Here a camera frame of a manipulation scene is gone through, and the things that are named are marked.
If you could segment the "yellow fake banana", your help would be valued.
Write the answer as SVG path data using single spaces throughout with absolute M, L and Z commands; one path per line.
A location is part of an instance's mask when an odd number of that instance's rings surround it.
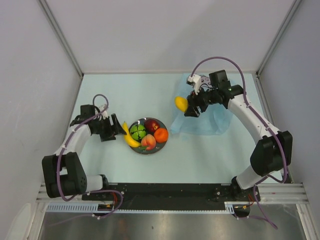
M 141 143 L 132 138 L 126 122 L 122 124 L 122 128 L 125 131 L 125 135 L 124 135 L 125 142 L 132 148 L 139 148 L 141 146 Z

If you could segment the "green fake watermelon ball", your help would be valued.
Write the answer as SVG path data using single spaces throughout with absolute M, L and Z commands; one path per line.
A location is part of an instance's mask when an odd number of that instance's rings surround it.
M 146 135 L 146 128 L 142 124 L 135 124 L 129 129 L 131 137 L 136 141 L 141 141 Z

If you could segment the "light blue printed plastic bag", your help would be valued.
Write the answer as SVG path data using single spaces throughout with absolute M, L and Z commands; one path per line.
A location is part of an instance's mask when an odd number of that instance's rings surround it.
M 176 96 L 186 98 L 193 87 L 187 84 L 189 73 L 184 73 L 175 92 Z M 204 90 L 211 86 L 208 76 L 201 76 L 201 84 Z M 172 134 L 187 133 L 193 135 L 222 135 L 230 127 L 233 114 L 221 104 L 209 105 L 205 112 L 199 117 L 186 117 L 175 105 L 175 97 L 172 104 L 172 124 L 170 131 Z

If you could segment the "orange fake peach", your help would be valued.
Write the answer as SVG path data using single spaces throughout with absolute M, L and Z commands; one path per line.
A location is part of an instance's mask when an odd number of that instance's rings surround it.
M 147 134 L 142 140 L 141 140 L 141 147 L 143 150 L 150 151 L 153 150 L 156 147 L 157 141 L 155 137 L 151 134 Z

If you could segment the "red fake apple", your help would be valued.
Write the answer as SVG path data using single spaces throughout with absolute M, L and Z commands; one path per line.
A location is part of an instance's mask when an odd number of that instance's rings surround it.
M 148 118 L 144 121 L 144 127 L 148 132 L 155 133 L 160 128 L 160 124 L 154 118 Z

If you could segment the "orange fake mandarin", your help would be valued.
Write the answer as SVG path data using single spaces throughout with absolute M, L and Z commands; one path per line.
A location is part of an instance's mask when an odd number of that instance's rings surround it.
M 165 143 L 169 138 L 169 132 L 166 128 L 159 128 L 153 134 L 157 143 Z

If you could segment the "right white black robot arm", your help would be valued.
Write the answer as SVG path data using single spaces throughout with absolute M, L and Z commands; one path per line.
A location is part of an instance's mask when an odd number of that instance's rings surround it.
M 255 109 L 247 98 L 244 86 L 232 85 L 225 70 L 210 73 L 209 82 L 203 76 L 188 76 L 186 82 L 193 91 L 186 98 L 181 111 L 186 117 L 198 118 L 209 105 L 220 104 L 233 113 L 248 130 L 255 142 L 250 165 L 232 180 L 231 196 L 242 201 L 249 188 L 271 177 L 273 172 L 283 171 L 281 182 L 286 181 L 291 164 L 293 136 L 280 131 Z

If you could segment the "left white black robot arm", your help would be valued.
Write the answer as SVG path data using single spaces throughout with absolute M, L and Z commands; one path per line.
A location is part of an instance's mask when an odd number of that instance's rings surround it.
M 81 105 L 80 114 L 71 122 L 68 137 L 52 155 L 42 159 L 42 170 L 46 193 L 49 198 L 83 195 L 88 192 L 100 200 L 110 196 L 111 188 L 104 174 L 86 175 L 80 161 L 80 154 L 92 135 L 98 135 L 101 142 L 116 139 L 116 135 L 126 135 L 117 116 L 108 116 L 106 105 Z

